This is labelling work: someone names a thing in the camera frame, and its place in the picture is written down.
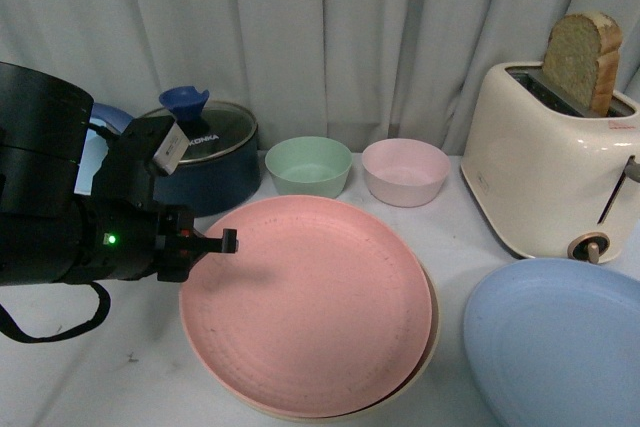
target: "green bowl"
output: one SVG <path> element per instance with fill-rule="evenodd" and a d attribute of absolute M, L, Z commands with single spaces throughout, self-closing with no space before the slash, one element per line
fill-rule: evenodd
<path fill-rule="evenodd" d="M 295 137 L 273 146 L 265 158 L 280 195 L 340 195 L 351 169 L 351 151 L 326 137 Z"/>

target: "white tablecloth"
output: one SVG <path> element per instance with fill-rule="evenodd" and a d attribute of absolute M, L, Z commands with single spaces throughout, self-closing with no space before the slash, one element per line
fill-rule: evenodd
<path fill-rule="evenodd" d="M 460 158 L 439 196 L 414 209 L 373 198 L 360 155 L 338 200 L 386 222 L 426 266 L 439 293 L 442 331 L 424 375 L 400 398 L 344 426 L 497 426 L 464 355 L 462 315 L 475 285 L 514 261 L 494 238 L 464 185 Z M 276 195 L 264 173 L 254 202 Z M 215 217 L 198 219 L 201 230 Z M 640 278 L 640 228 L 607 268 Z M 105 281 L 112 311 L 95 331 L 57 344 L 0 337 L 0 427 L 285 426 L 237 400 L 200 364 L 183 333 L 176 284 L 154 277 Z M 87 287 L 0 287 L 0 303 L 32 335 L 81 323 L 95 309 Z"/>

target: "bread slice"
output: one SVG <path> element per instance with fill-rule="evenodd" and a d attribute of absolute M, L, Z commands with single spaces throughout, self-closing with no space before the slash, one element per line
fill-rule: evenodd
<path fill-rule="evenodd" d="M 601 12 L 569 14 L 551 30 L 542 73 L 585 109 L 605 117 L 618 72 L 622 31 Z"/>

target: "stacked plates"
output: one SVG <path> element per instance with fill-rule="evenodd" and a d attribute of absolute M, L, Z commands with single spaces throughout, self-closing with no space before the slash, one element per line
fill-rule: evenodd
<path fill-rule="evenodd" d="M 207 232 L 238 230 L 180 294 L 185 332 L 249 405 L 296 421 L 344 418 L 404 392 L 428 364 L 439 311 L 428 275 L 384 223 L 348 204 L 282 196 Z"/>

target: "toaster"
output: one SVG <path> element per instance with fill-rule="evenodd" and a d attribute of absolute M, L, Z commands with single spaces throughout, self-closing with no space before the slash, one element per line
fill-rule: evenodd
<path fill-rule="evenodd" d="M 640 217 L 640 105 L 615 91 L 606 117 L 577 105 L 540 62 L 486 74 L 460 168 L 519 257 L 617 257 Z"/>

